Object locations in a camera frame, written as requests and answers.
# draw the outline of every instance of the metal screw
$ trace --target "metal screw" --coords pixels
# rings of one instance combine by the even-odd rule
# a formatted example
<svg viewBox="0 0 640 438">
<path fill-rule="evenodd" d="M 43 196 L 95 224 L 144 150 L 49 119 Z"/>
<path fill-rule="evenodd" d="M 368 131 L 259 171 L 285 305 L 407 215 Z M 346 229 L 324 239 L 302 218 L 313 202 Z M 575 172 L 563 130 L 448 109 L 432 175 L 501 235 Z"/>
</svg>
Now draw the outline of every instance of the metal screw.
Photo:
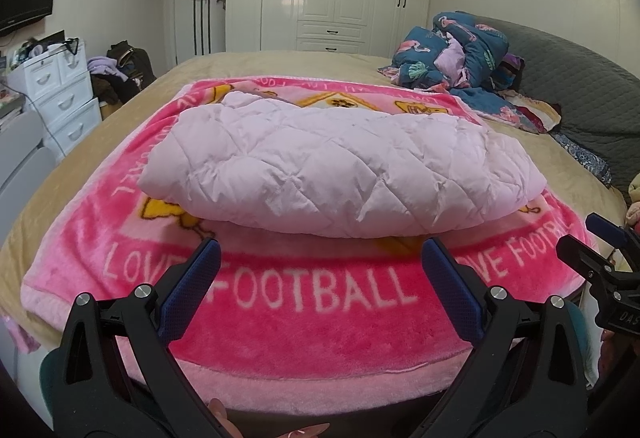
<svg viewBox="0 0 640 438">
<path fill-rule="evenodd" d="M 84 306 L 91 300 L 91 296 L 87 293 L 81 293 L 78 297 L 76 297 L 76 304 L 78 306 Z"/>
<path fill-rule="evenodd" d="M 506 299 L 507 291 L 501 286 L 494 286 L 490 290 L 491 297 L 494 299 Z"/>
<path fill-rule="evenodd" d="M 562 308 L 564 306 L 564 299 L 557 295 L 551 296 L 551 304 L 556 308 Z"/>
<path fill-rule="evenodd" d="M 139 287 L 136 288 L 136 291 L 134 292 L 136 297 L 139 297 L 140 299 L 144 299 L 145 297 L 148 297 L 150 293 L 151 293 L 151 287 L 148 284 L 141 284 Z"/>
</svg>

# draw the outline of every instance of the pink blanket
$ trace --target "pink blanket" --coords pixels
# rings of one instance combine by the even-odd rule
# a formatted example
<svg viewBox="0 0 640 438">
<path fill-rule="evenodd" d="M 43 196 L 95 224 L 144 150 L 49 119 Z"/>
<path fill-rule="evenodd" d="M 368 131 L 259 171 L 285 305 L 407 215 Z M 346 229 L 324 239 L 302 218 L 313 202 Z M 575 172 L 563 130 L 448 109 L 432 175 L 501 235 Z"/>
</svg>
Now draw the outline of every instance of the pink blanket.
<svg viewBox="0 0 640 438">
<path fill-rule="evenodd" d="M 329 414 L 378 407 L 446 388 L 469 345 L 450 325 L 419 262 L 425 236 L 328 240 L 197 219 L 146 197 L 136 183 L 149 151 L 186 108 L 258 89 L 305 107 L 442 112 L 482 122 L 457 97 L 295 78 L 200 81 L 186 86 L 95 171 L 47 232 L 22 285 L 22 302 L 62 329 L 83 291 L 98 299 L 154 283 L 205 236 L 223 265 L 184 338 L 171 350 L 203 399 L 244 410 Z M 545 190 L 494 222 L 442 234 L 487 284 L 543 301 L 582 279 L 555 253 L 584 223 Z M 140 378 L 126 343 L 130 374 Z"/>
</svg>

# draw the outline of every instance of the hand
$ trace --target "hand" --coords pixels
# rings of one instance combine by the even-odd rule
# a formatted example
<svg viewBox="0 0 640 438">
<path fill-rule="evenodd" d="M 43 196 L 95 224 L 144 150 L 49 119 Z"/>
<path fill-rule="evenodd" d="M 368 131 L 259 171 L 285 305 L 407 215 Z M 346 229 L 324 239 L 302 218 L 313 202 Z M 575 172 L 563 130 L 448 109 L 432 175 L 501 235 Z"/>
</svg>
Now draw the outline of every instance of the hand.
<svg viewBox="0 0 640 438">
<path fill-rule="evenodd" d="M 602 345 L 600 347 L 600 358 L 598 360 L 598 373 L 600 376 L 609 373 L 609 370 L 613 366 L 613 360 L 616 355 L 616 347 L 613 343 L 613 337 L 615 333 L 610 330 L 603 330 L 600 340 Z M 633 344 L 636 355 L 640 355 L 640 341 L 634 341 Z"/>
<path fill-rule="evenodd" d="M 209 402 L 209 410 L 215 416 L 218 421 L 224 426 L 224 428 L 231 434 L 232 438 L 243 438 L 242 433 L 233 425 L 226 417 L 226 408 L 217 398 L 214 398 Z M 318 438 L 318 435 L 329 429 L 329 424 L 323 423 L 320 425 L 312 425 L 310 427 L 303 427 L 297 431 L 292 431 L 288 434 L 283 434 L 278 438 Z"/>
</svg>

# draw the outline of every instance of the cable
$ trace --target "cable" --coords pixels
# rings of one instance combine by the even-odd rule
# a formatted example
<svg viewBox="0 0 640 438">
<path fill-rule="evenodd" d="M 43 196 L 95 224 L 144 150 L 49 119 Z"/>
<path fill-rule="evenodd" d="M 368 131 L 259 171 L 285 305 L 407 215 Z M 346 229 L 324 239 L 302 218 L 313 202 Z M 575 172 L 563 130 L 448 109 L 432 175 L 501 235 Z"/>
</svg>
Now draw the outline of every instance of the cable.
<svg viewBox="0 0 640 438">
<path fill-rule="evenodd" d="M 14 34 L 11 36 L 11 39 L 9 39 L 9 41 L 6 44 L 0 44 L 0 48 L 6 48 L 7 46 L 9 46 L 9 44 L 11 44 L 12 42 L 14 42 L 15 39 L 15 35 L 18 33 L 17 30 L 14 30 Z"/>
<path fill-rule="evenodd" d="M 44 129 L 47 130 L 47 132 L 49 133 L 49 136 L 51 137 L 51 139 L 56 143 L 56 145 L 58 146 L 58 149 L 60 150 L 60 153 L 62 153 L 63 158 L 66 158 L 66 153 L 65 150 L 62 149 L 62 146 L 60 145 L 60 142 L 58 142 L 58 139 L 53 136 L 53 133 L 50 131 L 50 129 L 47 127 L 47 123 L 44 121 L 44 118 L 42 117 L 42 115 L 40 114 L 40 110 L 36 107 L 35 103 L 33 100 L 31 100 L 31 97 L 27 94 L 24 94 L 23 92 L 19 92 L 18 90 L 14 90 L 11 86 L 9 86 L 6 82 L 2 82 L 2 85 L 7 88 L 9 91 L 17 93 L 19 95 L 22 95 L 24 98 L 26 98 L 29 103 L 31 104 L 31 107 L 33 108 L 33 110 L 38 114 L 38 116 L 40 117 L 40 120 L 42 121 L 42 125 L 44 126 Z"/>
</svg>

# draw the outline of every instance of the blue gripper pad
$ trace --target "blue gripper pad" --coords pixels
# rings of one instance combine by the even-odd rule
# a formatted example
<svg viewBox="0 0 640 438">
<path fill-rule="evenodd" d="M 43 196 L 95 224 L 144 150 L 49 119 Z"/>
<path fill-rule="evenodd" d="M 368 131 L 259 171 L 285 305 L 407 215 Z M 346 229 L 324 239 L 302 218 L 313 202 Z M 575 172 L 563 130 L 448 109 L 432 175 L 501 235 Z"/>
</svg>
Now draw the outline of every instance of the blue gripper pad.
<svg viewBox="0 0 640 438">
<path fill-rule="evenodd" d="M 585 222 L 587 230 L 591 234 L 595 234 L 599 238 L 605 240 L 613 248 L 625 248 L 628 239 L 625 230 L 609 220 L 603 218 L 599 214 L 592 212 L 587 216 Z"/>
<path fill-rule="evenodd" d="M 422 268 L 458 336 L 478 347 L 484 338 L 482 307 L 456 270 L 456 263 L 432 239 L 422 246 Z"/>
<path fill-rule="evenodd" d="M 220 270 L 222 252 L 211 240 L 193 260 L 160 309 L 158 337 L 165 346 L 182 338 Z"/>
</svg>

